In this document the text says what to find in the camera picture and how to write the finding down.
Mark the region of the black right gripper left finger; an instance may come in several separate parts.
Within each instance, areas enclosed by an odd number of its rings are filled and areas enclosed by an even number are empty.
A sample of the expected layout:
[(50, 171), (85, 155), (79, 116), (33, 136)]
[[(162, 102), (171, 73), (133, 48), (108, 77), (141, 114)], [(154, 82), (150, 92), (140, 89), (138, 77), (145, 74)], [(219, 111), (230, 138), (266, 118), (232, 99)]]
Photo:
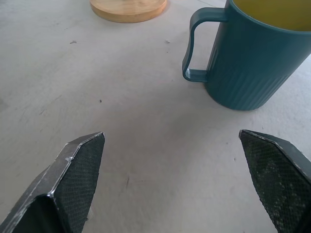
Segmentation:
[(82, 233), (96, 191), (103, 132), (68, 142), (27, 187), (0, 233)]

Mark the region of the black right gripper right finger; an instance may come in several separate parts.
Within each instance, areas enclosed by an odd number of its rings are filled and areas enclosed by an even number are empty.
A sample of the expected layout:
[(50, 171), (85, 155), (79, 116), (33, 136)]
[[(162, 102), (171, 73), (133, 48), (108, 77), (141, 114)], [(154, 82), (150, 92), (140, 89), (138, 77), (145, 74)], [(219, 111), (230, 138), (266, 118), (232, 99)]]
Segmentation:
[(311, 160), (291, 142), (240, 130), (256, 193), (278, 233), (311, 233)]

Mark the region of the round wooden coaster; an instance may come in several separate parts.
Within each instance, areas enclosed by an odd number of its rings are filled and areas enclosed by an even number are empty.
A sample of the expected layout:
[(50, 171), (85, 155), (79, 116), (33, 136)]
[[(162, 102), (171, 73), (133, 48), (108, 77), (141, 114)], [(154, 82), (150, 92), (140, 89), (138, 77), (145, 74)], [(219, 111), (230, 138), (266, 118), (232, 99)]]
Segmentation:
[(89, 0), (93, 12), (108, 21), (138, 23), (159, 16), (168, 0)]

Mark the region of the teal plastic mug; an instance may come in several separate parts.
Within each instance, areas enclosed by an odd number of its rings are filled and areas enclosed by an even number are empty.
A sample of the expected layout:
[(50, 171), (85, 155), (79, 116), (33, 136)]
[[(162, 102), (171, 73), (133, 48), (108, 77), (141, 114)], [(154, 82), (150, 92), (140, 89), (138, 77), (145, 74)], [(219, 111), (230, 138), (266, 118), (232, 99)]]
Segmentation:
[[(194, 33), (204, 22), (219, 27), (205, 70), (190, 69)], [(311, 55), (311, 0), (226, 0), (190, 18), (183, 77), (205, 85), (220, 105), (260, 108)]]

